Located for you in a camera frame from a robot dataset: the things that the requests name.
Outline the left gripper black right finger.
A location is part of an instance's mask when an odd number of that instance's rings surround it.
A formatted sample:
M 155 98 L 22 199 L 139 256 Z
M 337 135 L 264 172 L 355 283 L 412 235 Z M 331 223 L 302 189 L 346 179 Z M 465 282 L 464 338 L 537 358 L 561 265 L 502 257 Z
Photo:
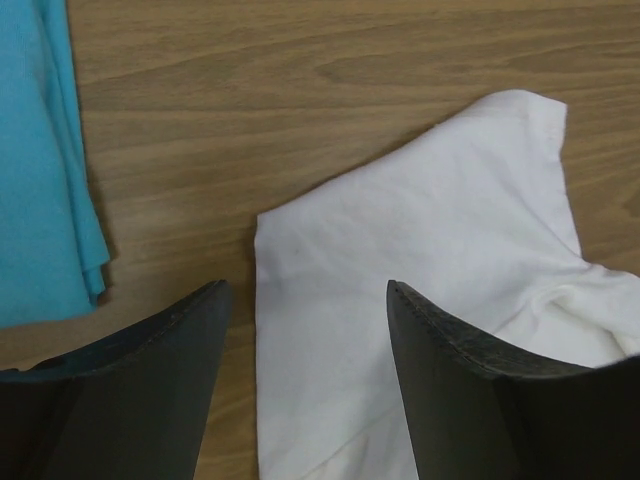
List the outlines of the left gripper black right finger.
M 402 282 L 387 317 L 422 479 L 635 479 L 639 360 L 587 368 L 500 340 Z

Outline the white t shirt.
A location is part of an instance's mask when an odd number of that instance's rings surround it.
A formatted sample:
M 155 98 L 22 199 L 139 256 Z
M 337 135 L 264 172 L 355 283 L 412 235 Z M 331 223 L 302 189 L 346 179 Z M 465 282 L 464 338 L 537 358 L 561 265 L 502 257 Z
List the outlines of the white t shirt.
M 257 220 L 264 479 L 413 479 L 386 314 L 402 281 L 511 344 L 599 367 L 639 351 L 639 279 L 584 260 L 567 107 L 488 95 Z

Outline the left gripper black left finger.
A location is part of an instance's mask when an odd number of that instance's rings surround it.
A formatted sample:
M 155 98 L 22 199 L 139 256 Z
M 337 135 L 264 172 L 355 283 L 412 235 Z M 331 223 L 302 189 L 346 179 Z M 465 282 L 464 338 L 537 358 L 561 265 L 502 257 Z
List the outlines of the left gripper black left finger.
M 5 479 L 193 477 L 231 318 L 208 283 L 165 310 L 1 374 Z

